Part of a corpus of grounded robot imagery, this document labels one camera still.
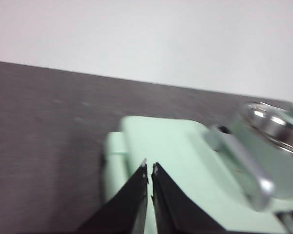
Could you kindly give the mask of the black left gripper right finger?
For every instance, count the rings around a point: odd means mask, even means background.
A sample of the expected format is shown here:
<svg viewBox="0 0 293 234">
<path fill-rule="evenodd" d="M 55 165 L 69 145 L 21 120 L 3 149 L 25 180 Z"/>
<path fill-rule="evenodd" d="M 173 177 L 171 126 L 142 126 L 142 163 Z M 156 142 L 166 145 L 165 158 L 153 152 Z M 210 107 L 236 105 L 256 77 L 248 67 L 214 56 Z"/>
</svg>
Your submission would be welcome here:
<svg viewBox="0 0 293 234">
<path fill-rule="evenodd" d="M 153 207 L 159 234 L 224 234 L 226 230 L 197 206 L 164 168 L 153 164 Z"/>
</svg>

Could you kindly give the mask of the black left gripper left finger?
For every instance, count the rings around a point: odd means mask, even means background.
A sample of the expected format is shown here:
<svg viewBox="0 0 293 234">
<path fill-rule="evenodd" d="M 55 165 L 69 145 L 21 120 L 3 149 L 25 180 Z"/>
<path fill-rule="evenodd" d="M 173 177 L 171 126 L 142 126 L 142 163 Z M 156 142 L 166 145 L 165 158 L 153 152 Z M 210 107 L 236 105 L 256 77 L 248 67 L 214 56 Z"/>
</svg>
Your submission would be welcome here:
<svg viewBox="0 0 293 234">
<path fill-rule="evenodd" d="M 78 234 L 143 234 L 148 200 L 144 159 L 124 186 L 78 229 Z"/>
</svg>

